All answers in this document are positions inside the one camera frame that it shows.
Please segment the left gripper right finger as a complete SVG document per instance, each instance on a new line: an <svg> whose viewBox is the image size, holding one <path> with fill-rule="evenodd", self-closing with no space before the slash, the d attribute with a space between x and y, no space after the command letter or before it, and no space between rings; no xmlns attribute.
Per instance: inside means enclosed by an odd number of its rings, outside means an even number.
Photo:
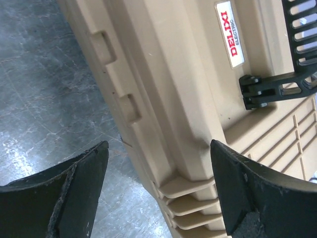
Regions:
<svg viewBox="0 0 317 238"><path fill-rule="evenodd" d="M315 238L317 185L253 161L218 140L211 163L227 235Z"/></svg>

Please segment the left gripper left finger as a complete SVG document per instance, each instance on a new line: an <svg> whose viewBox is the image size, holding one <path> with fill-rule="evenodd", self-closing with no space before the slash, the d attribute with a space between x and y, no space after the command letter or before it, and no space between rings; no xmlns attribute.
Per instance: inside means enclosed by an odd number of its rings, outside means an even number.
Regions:
<svg viewBox="0 0 317 238"><path fill-rule="evenodd" d="M108 164L108 142L0 188L2 238L89 238Z"/></svg>

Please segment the tan plastic toolbox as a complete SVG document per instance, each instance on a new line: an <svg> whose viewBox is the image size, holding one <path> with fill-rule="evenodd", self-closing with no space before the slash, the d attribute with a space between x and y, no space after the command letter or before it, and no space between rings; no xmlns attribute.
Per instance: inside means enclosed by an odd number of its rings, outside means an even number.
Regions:
<svg viewBox="0 0 317 238"><path fill-rule="evenodd" d="M316 171L316 91L248 110L239 84L316 68L316 1L58 4L174 238L227 237L212 140L298 179Z"/></svg>

